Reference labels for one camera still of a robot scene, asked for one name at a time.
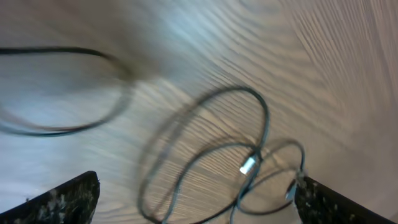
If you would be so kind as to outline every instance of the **cable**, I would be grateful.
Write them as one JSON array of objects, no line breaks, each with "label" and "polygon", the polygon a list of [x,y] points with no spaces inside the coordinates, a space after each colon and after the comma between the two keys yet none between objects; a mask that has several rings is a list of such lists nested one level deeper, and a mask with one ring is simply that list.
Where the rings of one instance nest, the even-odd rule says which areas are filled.
[{"label": "cable", "polygon": [[120,115],[129,105],[131,99],[131,92],[129,86],[129,79],[131,78],[130,69],[125,66],[119,59],[102,53],[97,50],[86,49],[81,47],[23,47],[23,48],[0,48],[0,56],[2,55],[37,55],[37,54],[83,54],[83,55],[93,55],[101,57],[107,60],[110,64],[120,70],[118,75],[119,79],[123,80],[121,96],[110,110],[110,112],[103,116],[101,119],[88,123],[82,124],[75,127],[59,127],[51,128],[51,130],[46,131],[25,131],[17,128],[12,128],[4,124],[0,124],[0,131],[16,134],[20,136],[31,136],[31,137],[57,137],[65,136],[69,134],[75,134],[89,129],[96,128],[102,124],[108,123],[118,115]]},{"label": "cable", "polygon": [[[246,93],[251,94],[252,96],[254,96],[258,102],[260,103],[262,110],[263,110],[263,127],[261,129],[261,134],[257,140],[256,144],[248,144],[248,143],[244,143],[244,142],[232,142],[232,143],[226,143],[226,144],[222,144],[219,146],[215,146],[212,147],[208,150],[202,151],[200,153],[198,153],[196,156],[194,156],[194,158],[192,158],[187,164],[186,166],[183,168],[183,170],[181,171],[181,173],[178,175],[177,177],[177,181],[174,185],[174,189],[172,192],[172,199],[171,199],[171,203],[169,204],[169,208],[167,209],[167,212],[165,214],[165,216],[163,217],[163,219],[158,220],[156,219],[156,217],[153,217],[151,215],[148,215],[145,211],[145,205],[144,205],[144,196],[146,194],[146,190],[148,189],[148,186],[150,185],[150,183],[153,181],[154,177],[156,176],[156,174],[158,173],[160,167],[162,166],[162,164],[164,163],[165,159],[167,158],[167,156],[170,154],[170,151],[173,147],[173,145],[177,142],[178,138],[181,136],[182,131],[185,129],[185,126],[193,119],[194,115],[196,114],[196,112],[198,110],[201,109],[201,107],[205,106],[207,103],[209,103],[211,100],[214,100],[216,97],[219,97],[220,95],[223,95],[225,93],[229,93],[229,92],[234,92],[234,91],[243,91]],[[203,220],[200,220],[198,222],[194,222],[192,224],[202,224],[202,223],[207,223],[217,217],[219,217],[220,215],[224,214],[225,212],[227,212],[228,210],[231,210],[231,215],[230,215],[230,223],[233,223],[233,217],[234,217],[234,213],[235,210],[240,210],[243,213],[249,214],[249,215],[270,215],[272,213],[276,213],[286,207],[288,207],[292,201],[287,202],[286,204],[282,205],[279,208],[273,209],[273,210],[269,210],[269,211],[265,211],[265,212],[253,212],[253,211],[246,211],[241,207],[241,201],[242,199],[245,197],[245,195],[247,195],[247,193],[249,193],[250,191],[252,191],[253,189],[255,189],[257,186],[259,186],[261,183],[263,183],[264,181],[266,181],[267,179],[280,174],[282,172],[286,172],[289,170],[297,170],[294,168],[290,168],[290,169],[283,169],[283,170],[279,170],[277,172],[272,173],[271,175],[268,175],[267,177],[262,178],[261,180],[258,180],[256,183],[254,183],[256,177],[258,176],[258,173],[260,171],[261,168],[261,164],[267,160],[268,158],[270,158],[271,155],[273,155],[275,152],[279,151],[280,149],[283,149],[289,145],[294,145],[297,146],[298,149],[301,152],[302,155],[302,159],[301,159],[301,164],[300,167],[298,168],[299,172],[303,172],[304,169],[304,163],[305,163],[305,151],[304,148],[302,147],[302,145],[295,141],[295,140],[288,140],[283,142],[282,144],[280,144],[278,147],[275,147],[273,150],[271,150],[271,152],[269,152],[268,154],[266,154],[264,157],[262,157],[261,154],[261,150],[264,147],[266,141],[267,141],[267,137],[268,137],[268,132],[269,132],[269,121],[270,121],[270,115],[269,115],[269,109],[267,106],[267,103],[265,102],[265,100],[263,99],[263,97],[256,92],[255,90],[253,90],[252,88],[249,87],[245,87],[245,86],[232,86],[232,87],[226,87],[226,88],[222,88],[219,90],[216,90],[206,96],[204,96],[203,98],[199,99],[191,108],[189,108],[187,110],[187,112],[182,116],[180,122],[178,123],[178,125],[174,128],[174,130],[171,133],[171,137],[168,141],[168,143],[164,146],[160,156],[159,156],[159,160],[155,163],[155,165],[152,167],[152,169],[148,172],[148,174],[146,175],[145,179],[143,180],[140,189],[139,189],[139,196],[137,199],[137,207],[139,209],[139,212],[141,213],[141,215],[149,220],[152,223],[155,224],[167,224],[168,219],[170,218],[174,206],[177,202],[177,198],[178,198],[178,193],[180,192],[180,187],[182,185],[182,182],[186,176],[186,174],[189,172],[189,170],[202,158],[204,158],[205,156],[209,156],[211,153],[215,152],[215,151],[219,151],[222,149],[227,149],[229,147],[236,147],[236,146],[240,146],[240,147],[246,147],[252,150],[252,153],[250,153],[248,160],[254,159],[256,161],[256,163],[254,164],[254,170],[252,170],[250,172],[250,174],[246,177],[245,182],[243,183],[241,189],[239,190],[239,193],[237,195],[237,197],[229,204],[227,205],[225,208],[221,209],[219,212],[215,213],[214,215],[205,218]]]},{"label": "cable", "polygon": [[[69,135],[69,134],[75,134],[79,133],[81,131],[86,131],[89,129],[96,128],[98,126],[101,126],[102,124],[105,124],[107,122],[110,122],[112,119],[117,117],[119,114],[121,114],[128,106],[129,101],[130,101],[130,86],[129,86],[129,79],[130,79],[130,70],[125,66],[120,60],[118,60],[116,57],[113,57],[108,54],[104,54],[102,52],[99,52],[97,50],[92,50],[92,49],[85,49],[85,48],[79,48],[79,47],[27,47],[27,48],[0,48],[0,56],[2,55],[33,55],[33,54],[59,54],[59,53],[64,53],[64,54],[84,54],[84,55],[94,55],[97,57],[101,57],[105,60],[107,60],[109,63],[111,63],[113,66],[116,68],[120,69],[121,73],[119,74],[119,78],[121,80],[124,80],[125,82],[122,85],[122,93],[119,98],[119,100],[116,102],[115,106],[111,109],[111,111],[101,119],[94,121],[92,123],[88,124],[83,124],[81,126],[75,126],[75,127],[60,127],[60,128],[51,128],[51,130],[46,130],[46,131],[24,131],[16,128],[12,128],[3,124],[0,124],[0,131],[3,131],[5,133],[9,134],[16,134],[20,136],[32,136],[32,137],[57,137],[57,136],[64,136],[64,135]],[[175,183],[175,187],[172,192],[172,199],[171,203],[169,205],[169,208],[163,217],[162,220],[156,219],[156,217],[153,217],[151,215],[148,215],[144,209],[144,196],[146,193],[146,190],[148,189],[148,186],[158,173],[160,167],[164,163],[165,159],[168,157],[170,154],[170,151],[172,150],[173,145],[177,142],[178,138],[182,135],[183,130],[185,129],[185,126],[194,118],[196,112],[201,109],[202,106],[205,106],[207,103],[211,102],[214,100],[216,97],[223,95],[225,93],[229,92],[234,92],[234,91],[243,91],[246,93],[251,94],[254,96],[259,104],[262,107],[263,110],[263,127],[261,129],[261,134],[257,140],[256,144],[248,144],[244,142],[232,142],[232,143],[226,143],[222,144],[219,146],[212,147],[208,150],[202,151],[198,153],[194,158],[192,158],[187,165],[183,168],[183,171],[179,174],[177,181]],[[287,172],[290,170],[297,170],[294,167],[291,168],[286,168],[286,169],[281,169],[278,171],[275,171],[271,173],[270,175],[258,180],[256,183],[256,178],[258,177],[261,164],[266,161],[268,158],[270,158],[271,155],[273,155],[275,152],[289,146],[289,145],[294,145],[297,146],[297,148],[300,150],[302,159],[301,159],[301,164],[300,167],[298,168],[298,172],[303,172],[304,169],[304,163],[305,163],[305,151],[303,146],[297,142],[296,140],[288,140],[280,144],[278,147],[275,147],[271,152],[267,153],[264,157],[262,157],[261,150],[264,147],[268,133],[269,133],[269,122],[270,122],[270,115],[269,115],[269,109],[267,106],[267,103],[263,99],[263,97],[253,90],[252,88],[245,87],[245,86],[232,86],[232,87],[226,87],[222,88],[219,90],[216,90],[209,95],[204,96],[200,100],[198,100],[191,108],[189,108],[184,116],[182,116],[180,122],[178,125],[174,128],[172,131],[172,135],[169,139],[169,142],[166,144],[166,146],[163,148],[163,151],[161,152],[159,156],[159,160],[155,163],[155,165],[152,167],[152,169],[148,172],[146,175],[144,181],[142,182],[140,189],[139,189],[139,196],[137,199],[137,207],[139,209],[139,212],[141,215],[149,220],[152,223],[155,224],[167,224],[168,219],[170,218],[174,206],[177,203],[177,198],[178,194],[180,192],[180,188],[182,185],[182,182],[186,176],[186,174],[192,169],[192,167],[202,158],[205,156],[209,156],[211,153],[219,150],[227,150],[229,147],[246,147],[252,150],[252,153],[248,156],[248,159],[244,163],[244,165],[241,168],[241,172],[243,174],[249,173],[249,175],[246,177],[246,180],[244,181],[242,187],[239,190],[238,195],[236,198],[225,208],[221,209],[214,215],[207,217],[203,220],[200,220],[198,222],[194,222],[192,224],[202,224],[202,223],[207,223],[220,215],[226,213],[228,210],[231,210],[230,213],[230,219],[229,223],[233,223],[233,217],[235,214],[236,210],[239,210],[240,212],[243,212],[248,215],[270,215],[276,212],[279,212],[283,210],[284,208],[288,207],[292,201],[289,201],[285,203],[284,205],[269,210],[265,212],[254,212],[254,211],[248,211],[242,208],[241,202],[242,199],[253,189],[255,189],[257,186],[259,186],[261,183],[265,182],[266,180],[270,179],[271,177],[281,174],[283,172]]]}]

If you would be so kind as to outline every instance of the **black object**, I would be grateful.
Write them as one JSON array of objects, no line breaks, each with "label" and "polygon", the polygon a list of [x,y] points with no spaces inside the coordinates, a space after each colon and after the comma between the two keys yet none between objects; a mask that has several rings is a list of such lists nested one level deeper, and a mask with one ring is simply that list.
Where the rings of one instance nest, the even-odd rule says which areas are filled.
[{"label": "black object", "polygon": [[88,171],[0,214],[0,223],[89,224],[99,197],[96,172]]},{"label": "black object", "polygon": [[[253,97],[256,98],[256,100],[259,102],[261,108],[262,108],[262,128],[261,128],[261,133],[258,137],[257,143],[246,143],[246,142],[230,142],[226,144],[221,144],[219,146],[211,147],[208,148],[199,154],[197,154],[194,158],[189,161],[186,166],[183,168],[183,171],[179,174],[177,177],[177,181],[174,185],[172,195],[171,195],[171,203],[168,207],[168,210],[165,214],[165,216],[159,220],[157,217],[150,215],[149,212],[146,209],[145,206],[145,201],[144,197],[146,194],[147,189],[149,188],[150,183],[154,179],[154,177],[157,175],[158,171],[160,170],[164,160],[167,158],[167,156],[170,154],[174,144],[177,142],[178,138],[182,135],[182,132],[186,125],[195,117],[196,112],[200,110],[202,107],[207,105],[209,102],[214,100],[215,98],[225,95],[227,93],[232,93],[232,92],[243,92],[243,93],[248,93],[252,95]],[[207,95],[205,95],[203,98],[200,98],[198,101],[195,102],[194,105],[189,107],[185,113],[181,116],[179,119],[179,124],[173,129],[172,135],[168,141],[168,143],[164,146],[163,151],[161,152],[158,161],[155,163],[155,165],[152,167],[152,169],[148,172],[146,175],[144,181],[141,184],[140,187],[140,192],[139,196],[137,199],[137,207],[139,209],[139,212],[141,215],[149,220],[152,223],[155,224],[166,224],[173,212],[173,209],[175,207],[175,204],[177,203],[177,197],[180,192],[180,187],[181,184],[186,176],[186,174],[191,170],[191,168],[195,165],[196,162],[198,162],[200,159],[209,156],[215,151],[220,151],[220,150],[228,150],[228,148],[231,147],[237,147],[240,146],[242,148],[248,148],[251,150],[249,157],[253,157],[256,160],[256,165],[252,168],[252,171],[249,173],[249,175],[246,177],[246,181],[243,183],[238,195],[236,196],[233,201],[227,205],[225,208],[222,208],[219,212],[215,213],[214,215],[207,217],[203,220],[200,220],[198,222],[194,222],[193,224],[202,224],[202,223],[207,223],[215,218],[218,218],[220,215],[224,214],[228,210],[231,210],[231,215],[229,219],[229,223],[233,222],[233,216],[236,210],[239,210],[242,213],[248,214],[248,215],[270,215],[273,213],[276,213],[278,211],[281,211],[282,209],[288,207],[292,201],[285,202],[283,205],[269,211],[264,211],[264,212],[254,212],[254,211],[249,211],[245,210],[241,206],[241,201],[244,198],[245,195],[247,195],[250,191],[252,191],[255,187],[257,187],[260,183],[268,180],[270,177],[273,175],[278,175],[282,172],[288,171],[286,170],[279,170],[275,173],[272,173],[271,175],[268,175],[267,177],[264,177],[260,180],[256,179],[258,177],[261,165],[264,161],[266,161],[268,158],[270,158],[273,153],[277,152],[280,149],[283,149],[287,146],[295,146],[297,147],[302,155],[301,159],[301,165],[300,167],[295,167],[294,170],[300,170],[301,172],[303,171],[304,168],[304,162],[305,162],[305,151],[303,146],[296,140],[289,139],[287,141],[284,141],[280,143],[278,146],[273,148],[271,152],[267,153],[265,156],[262,155],[262,148],[264,147],[267,137],[268,137],[268,132],[269,132],[269,120],[270,120],[270,114],[268,110],[267,103],[263,99],[263,97],[256,91],[253,90],[252,88],[246,87],[246,86],[229,86],[229,87],[224,87],[217,89]]]},{"label": "black object", "polygon": [[294,203],[303,224],[394,224],[309,177],[298,179]]},{"label": "black object", "polygon": [[114,118],[118,117],[129,105],[131,93],[130,93],[130,69],[122,63],[116,57],[102,53],[93,49],[86,49],[82,47],[0,47],[0,56],[13,56],[13,55],[42,55],[42,54],[81,54],[81,55],[92,55],[105,59],[112,66],[119,70],[118,78],[123,80],[121,87],[121,96],[115,105],[111,108],[109,113],[103,116],[97,121],[91,123],[82,124],[74,127],[51,127],[43,128],[40,131],[26,131],[23,129],[13,128],[10,125],[0,124],[0,131],[16,134],[20,136],[30,136],[30,137],[58,137],[69,134],[76,134],[82,131],[96,128],[105,123],[112,121]]}]

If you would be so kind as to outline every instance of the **light wood surface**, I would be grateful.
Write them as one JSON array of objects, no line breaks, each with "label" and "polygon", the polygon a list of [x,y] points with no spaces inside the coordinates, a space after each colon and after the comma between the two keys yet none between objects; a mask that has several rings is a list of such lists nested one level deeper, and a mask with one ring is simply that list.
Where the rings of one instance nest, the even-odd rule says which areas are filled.
[{"label": "light wood surface", "polygon": [[[395,0],[0,2],[1,47],[89,47],[119,57],[136,76],[129,109],[110,124],[51,139],[1,133],[0,212],[95,170],[101,196],[93,223],[147,223],[136,198],[142,175],[167,140],[167,131],[154,137],[157,130],[209,90],[238,84],[267,100],[270,139],[303,143],[311,177],[393,216],[397,10]],[[92,121],[118,97],[114,73],[87,56],[0,57],[2,118],[49,126]],[[261,110],[250,96],[216,100],[173,149],[149,189],[149,206],[157,206],[184,164],[208,142],[231,136],[255,141],[260,127]],[[201,161],[183,184],[173,223],[200,220],[229,203],[243,181],[239,166],[246,152],[234,148]],[[287,149],[263,169],[298,161]],[[264,184],[244,204],[267,209],[280,203],[289,175]],[[228,215],[213,223],[225,223]],[[236,223],[296,218],[293,209],[257,218],[238,213]]]}]

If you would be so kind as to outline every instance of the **coiled cable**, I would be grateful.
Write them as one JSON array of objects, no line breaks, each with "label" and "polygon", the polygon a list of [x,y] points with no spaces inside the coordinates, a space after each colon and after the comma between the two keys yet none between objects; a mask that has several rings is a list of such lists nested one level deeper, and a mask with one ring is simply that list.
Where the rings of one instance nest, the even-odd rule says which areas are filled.
[{"label": "coiled cable", "polygon": [[[256,144],[248,144],[248,143],[244,143],[244,142],[232,142],[232,143],[226,143],[226,144],[222,144],[219,146],[215,146],[212,147],[208,150],[202,151],[200,153],[198,153],[196,156],[194,156],[183,168],[183,170],[181,171],[181,173],[178,175],[176,183],[174,185],[174,189],[172,191],[172,199],[171,202],[169,204],[169,207],[166,211],[166,214],[164,215],[163,219],[158,220],[156,217],[149,215],[146,211],[145,211],[145,205],[144,205],[144,196],[146,194],[146,190],[148,189],[150,183],[153,181],[154,177],[156,176],[156,174],[158,173],[160,167],[162,166],[164,159],[167,158],[167,156],[169,155],[169,153],[171,152],[171,149],[173,147],[173,145],[177,142],[178,138],[182,135],[182,132],[185,128],[185,126],[194,118],[195,114],[197,113],[198,110],[200,110],[203,106],[205,106],[207,103],[209,103],[211,100],[214,100],[216,97],[219,97],[220,95],[224,95],[226,93],[231,93],[231,92],[236,92],[236,91],[240,91],[240,92],[246,92],[251,94],[252,96],[254,96],[259,104],[262,107],[263,110],[263,125],[262,125],[262,129],[261,129],[261,134],[257,140]],[[139,212],[141,213],[141,215],[149,220],[152,223],[155,224],[167,224],[175,204],[177,203],[177,198],[178,198],[178,193],[180,192],[180,188],[182,185],[182,182],[186,176],[186,174],[189,172],[189,170],[202,158],[204,158],[205,156],[209,156],[212,152],[215,151],[219,151],[219,150],[226,150],[229,147],[236,147],[236,146],[241,146],[241,147],[246,147],[252,150],[252,153],[250,153],[249,155],[249,159],[254,159],[256,161],[253,170],[249,173],[249,175],[246,177],[245,182],[243,183],[241,189],[239,190],[239,193],[237,195],[237,197],[229,204],[227,205],[225,208],[222,208],[219,212],[215,213],[214,215],[207,217],[203,220],[200,220],[198,222],[194,222],[192,224],[202,224],[202,223],[207,223],[217,217],[219,217],[220,215],[224,214],[225,212],[227,212],[228,210],[231,210],[231,215],[230,215],[230,223],[233,223],[233,217],[234,217],[234,213],[235,210],[238,209],[243,213],[249,214],[249,215],[270,215],[272,213],[276,213],[278,211],[281,211],[282,209],[288,207],[292,201],[287,202],[286,204],[282,205],[279,208],[275,208],[273,210],[269,210],[269,211],[265,211],[265,212],[252,212],[252,211],[247,211],[245,209],[243,209],[241,207],[241,201],[244,198],[244,196],[252,191],[253,189],[255,189],[257,186],[259,186],[261,183],[263,183],[264,181],[266,181],[267,179],[271,178],[272,176],[275,176],[277,174],[280,174],[282,172],[288,171],[288,170],[296,170],[298,172],[303,172],[304,169],[304,163],[305,163],[305,151],[303,146],[297,142],[296,140],[288,140],[288,141],[284,141],[282,144],[280,144],[278,147],[275,147],[273,150],[271,150],[271,152],[269,152],[268,154],[266,154],[264,157],[262,157],[261,154],[261,150],[264,147],[266,141],[267,141],[267,137],[268,137],[268,133],[269,133],[269,121],[270,121],[270,114],[269,114],[269,109],[267,106],[267,103],[265,102],[265,100],[263,99],[263,97],[256,92],[255,90],[253,90],[252,88],[246,87],[246,86],[232,86],[232,87],[226,87],[226,88],[221,88],[219,90],[216,90],[206,96],[204,96],[203,98],[199,99],[185,114],[184,116],[180,119],[180,122],[178,123],[178,125],[174,128],[174,130],[171,133],[171,137],[168,141],[168,143],[164,146],[160,158],[161,160],[158,160],[155,165],[152,167],[152,169],[147,173],[147,175],[145,176],[141,186],[140,186],[140,190],[139,190],[139,196],[137,199],[137,207],[139,209]],[[270,158],[271,155],[273,155],[273,153],[283,149],[284,147],[290,146],[290,145],[294,145],[297,146],[297,148],[300,150],[300,153],[302,155],[301,158],[301,164],[300,167],[298,167],[297,169],[283,169],[283,170],[278,170],[264,178],[262,178],[261,180],[258,180],[255,184],[254,181],[256,179],[256,177],[259,174],[260,168],[261,168],[261,164],[267,160],[268,158]]]}]

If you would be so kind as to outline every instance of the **wood grain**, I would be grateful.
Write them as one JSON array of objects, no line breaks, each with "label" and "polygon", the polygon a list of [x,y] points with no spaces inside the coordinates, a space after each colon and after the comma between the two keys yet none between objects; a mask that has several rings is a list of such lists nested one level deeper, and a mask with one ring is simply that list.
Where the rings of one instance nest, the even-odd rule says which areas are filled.
[{"label": "wood grain", "polygon": [[[393,0],[1,2],[0,46],[102,50],[125,61],[136,81],[128,111],[96,130],[53,139],[0,134],[0,211],[95,170],[101,196],[93,222],[146,223],[136,198],[168,138],[170,130],[155,141],[158,129],[209,90],[249,85],[270,106],[270,139],[298,139],[313,178],[393,216],[397,9]],[[92,121],[118,97],[114,72],[84,56],[1,57],[1,112],[49,126]],[[212,102],[188,125],[154,180],[146,196],[150,208],[158,207],[189,158],[209,142],[255,141],[260,127],[261,109],[251,96]],[[232,148],[202,160],[183,183],[171,221],[194,222],[229,203],[244,179],[238,168],[246,153]],[[298,162],[289,148],[263,172]],[[259,187],[245,205],[267,209],[280,203],[290,177]],[[165,209],[158,207],[157,215]],[[296,218],[293,209],[257,218],[238,213],[236,223]]]}]

